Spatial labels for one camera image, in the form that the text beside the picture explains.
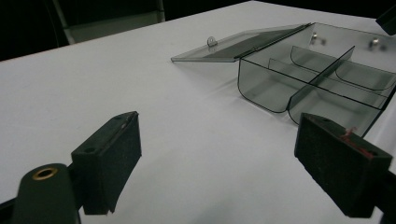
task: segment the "brass ring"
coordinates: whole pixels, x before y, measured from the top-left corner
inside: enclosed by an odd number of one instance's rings
[[[53,167],[44,168],[35,172],[35,174],[33,175],[33,180],[45,180],[55,176],[56,173],[58,173],[58,169],[56,168]]]

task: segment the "tabletop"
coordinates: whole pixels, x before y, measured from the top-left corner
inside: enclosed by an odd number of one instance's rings
[[[385,35],[374,19],[248,1],[0,63],[0,202],[24,174],[112,117],[139,113],[142,158],[116,211],[82,223],[379,223],[350,218],[294,157],[298,126],[244,99],[238,63],[171,58],[246,30],[321,22]],[[395,155],[396,102],[365,136]],[[394,173],[396,167],[391,165]]]

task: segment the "red mark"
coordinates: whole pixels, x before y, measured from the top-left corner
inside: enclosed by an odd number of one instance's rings
[[[368,150],[366,150],[363,147],[358,147],[354,142],[352,142],[349,139],[349,136],[356,130],[357,130],[356,127],[353,127],[353,128],[350,128],[350,129],[346,129],[346,133],[344,135],[341,135],[340,138],[342,140],[344,140],[346,143],[350,144],[352,147],[356,148],[358,151],[361,152],[361,154],[363,154],[368,159],[372,159],[373,158],[373,153],[369,152]]]

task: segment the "transparent lid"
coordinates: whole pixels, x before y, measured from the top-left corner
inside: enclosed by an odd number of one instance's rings
[[[219,41],[211,36],[205,46],[177,55],[171,60],[172,62],[233,63],[251,52],[266,48],[303,30],[309,24],[245,31]]]

